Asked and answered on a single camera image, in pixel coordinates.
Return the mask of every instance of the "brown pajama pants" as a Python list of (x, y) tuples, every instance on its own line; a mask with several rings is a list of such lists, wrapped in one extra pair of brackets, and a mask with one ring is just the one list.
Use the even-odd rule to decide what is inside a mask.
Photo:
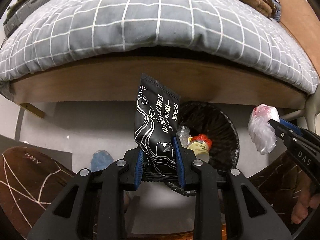
[[(299, 194), (300, 171), (284, 153), (250, 178), (286, 225), (291, 223), (292, 208)], [(0, 155), (0, 205), (25, 239), (46, 207), (74, 175), (31, 148), (15, 147)]]

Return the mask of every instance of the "black sachet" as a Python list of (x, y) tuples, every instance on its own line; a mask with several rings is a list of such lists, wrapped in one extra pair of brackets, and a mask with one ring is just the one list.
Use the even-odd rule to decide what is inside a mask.
[(142, 74), (134, 139), (144, 152), (145, 181), (177, 180), (172, 138), (177, 133), (180, 96)]

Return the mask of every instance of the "crumpled plastic bag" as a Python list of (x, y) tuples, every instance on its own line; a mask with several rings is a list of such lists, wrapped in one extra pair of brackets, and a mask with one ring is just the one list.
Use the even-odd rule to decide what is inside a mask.
[(268, 122), (270, 119), (279, 122), (278, 111), (264, 104), (256, 106), (250, 116), (248, 132), (261, 155), (270, 153), (276, 146), (277, 138), (275, 129)]

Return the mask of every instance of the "checkered bedding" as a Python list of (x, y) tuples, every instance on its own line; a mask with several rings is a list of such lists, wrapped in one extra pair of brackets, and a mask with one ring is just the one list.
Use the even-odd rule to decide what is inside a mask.
[(156, 45), (218, 55), (308, 94), (319, 83), (294, 39), (274, 20), (238, 0), (51, 0), (2, 47), (0, 81)]

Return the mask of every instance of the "trash can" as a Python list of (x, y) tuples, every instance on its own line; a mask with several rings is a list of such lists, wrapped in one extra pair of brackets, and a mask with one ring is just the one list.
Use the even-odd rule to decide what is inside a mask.
[[(179, 126), (190, 128), (190, 134), (205, 134), (212, 140), (209, 164), (222, 171), (235, 168), (239, 159), (239, 137), (231, 120), (214, 104), (191, 101), (183, 103), (179, 110)], [(185, 195), (196, 194), (185, 191), (178, 183), (165, 182), (172, 190)]]

